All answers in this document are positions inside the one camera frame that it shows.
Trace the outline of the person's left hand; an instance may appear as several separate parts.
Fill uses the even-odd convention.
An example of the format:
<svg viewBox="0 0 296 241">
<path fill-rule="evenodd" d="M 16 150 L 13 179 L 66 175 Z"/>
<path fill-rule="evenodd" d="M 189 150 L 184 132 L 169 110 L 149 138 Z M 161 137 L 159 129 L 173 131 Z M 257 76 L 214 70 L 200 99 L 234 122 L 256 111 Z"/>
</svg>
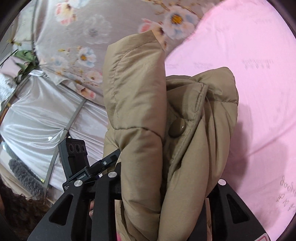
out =
<svg viewBox="0 0 296 241">
<path fill-rule="evenodd" d="M 90 202 L 90 207 L 89 207 L 89 216 L 90 216 L 90 218 L 93 217 L 93 209 L 94 209 L 94 200 L 92 200 Z"/>
</svg>

